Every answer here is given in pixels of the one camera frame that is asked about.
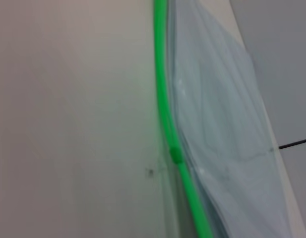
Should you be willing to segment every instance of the clear plastic sheet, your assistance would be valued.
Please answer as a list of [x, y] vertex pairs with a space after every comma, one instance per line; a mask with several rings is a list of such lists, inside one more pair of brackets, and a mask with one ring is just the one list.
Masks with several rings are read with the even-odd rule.
[[216, 238], [291, 238], [249, 55], [198, 0], [171, 0], [169, 94]]

